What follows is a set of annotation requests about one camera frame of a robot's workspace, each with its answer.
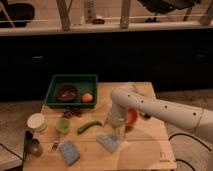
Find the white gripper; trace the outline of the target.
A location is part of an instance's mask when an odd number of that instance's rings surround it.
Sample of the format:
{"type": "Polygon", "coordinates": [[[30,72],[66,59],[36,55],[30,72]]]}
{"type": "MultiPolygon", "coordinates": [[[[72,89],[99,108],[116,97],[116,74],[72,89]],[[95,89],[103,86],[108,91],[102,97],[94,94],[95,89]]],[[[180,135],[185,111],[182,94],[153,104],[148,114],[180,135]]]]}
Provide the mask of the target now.
{"type": "Polygon", "coordinates": [[[116,137],[123,138],[125,136],[125,118],[109,112],[107,119],[114,129],[116,137]]]}

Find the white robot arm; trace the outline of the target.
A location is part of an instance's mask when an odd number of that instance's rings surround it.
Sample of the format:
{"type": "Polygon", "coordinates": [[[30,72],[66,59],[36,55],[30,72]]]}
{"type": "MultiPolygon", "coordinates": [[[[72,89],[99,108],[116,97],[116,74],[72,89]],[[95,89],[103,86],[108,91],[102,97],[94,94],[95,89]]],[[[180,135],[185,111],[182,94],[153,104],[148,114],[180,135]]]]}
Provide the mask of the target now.
{"type": "Polygon", "coordinates": [[[124,124],[128,109],[136,109],[213,144],[211,110],[142,96],[131,82],[114,88],[111,91],[111,100],[108,118],[115,127],[124,124]]]}

